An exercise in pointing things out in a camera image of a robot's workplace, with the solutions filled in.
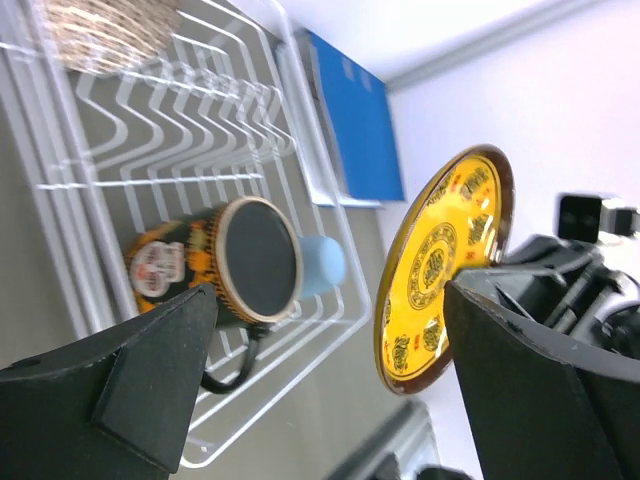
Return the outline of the yellow round plate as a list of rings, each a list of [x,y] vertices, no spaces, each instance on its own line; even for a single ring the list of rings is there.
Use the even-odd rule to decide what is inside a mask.
[[[419,393],[450,364],[445,285],[502,260],[514,196],[508,158],[481,144],[446,163],[410,206],[389,249],[373,315],[375,365],[388,391]]]

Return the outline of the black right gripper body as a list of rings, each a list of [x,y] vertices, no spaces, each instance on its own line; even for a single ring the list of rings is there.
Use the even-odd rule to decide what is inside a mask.
[[[535,236],[492,268],[499,303],[557,333],[639,358],[639,281],[594,244]]]

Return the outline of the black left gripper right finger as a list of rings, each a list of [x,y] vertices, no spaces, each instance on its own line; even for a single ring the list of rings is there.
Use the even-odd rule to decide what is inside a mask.
[[[638,478],[638,361],[454,282],[444,316],[485,478]]]

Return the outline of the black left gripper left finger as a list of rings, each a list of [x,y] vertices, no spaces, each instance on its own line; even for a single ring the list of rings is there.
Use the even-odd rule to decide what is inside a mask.
[[[215,290],[205,284],[2,369],[2,478],[175,473],[216,317]]]

